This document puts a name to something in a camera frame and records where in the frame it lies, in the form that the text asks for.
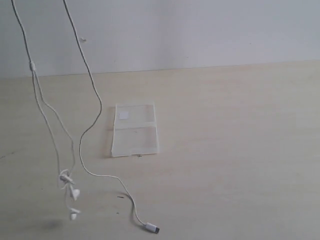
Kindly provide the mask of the clear plastic open case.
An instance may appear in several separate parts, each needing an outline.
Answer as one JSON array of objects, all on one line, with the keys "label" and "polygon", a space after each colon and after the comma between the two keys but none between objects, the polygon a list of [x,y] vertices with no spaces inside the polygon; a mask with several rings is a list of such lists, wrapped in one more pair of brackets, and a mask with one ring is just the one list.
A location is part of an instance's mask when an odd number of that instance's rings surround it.
[{"label": "clear plastic open case", "polygon": [[111,156],[152,155],[159,151],[155,104],[116,104]]}]

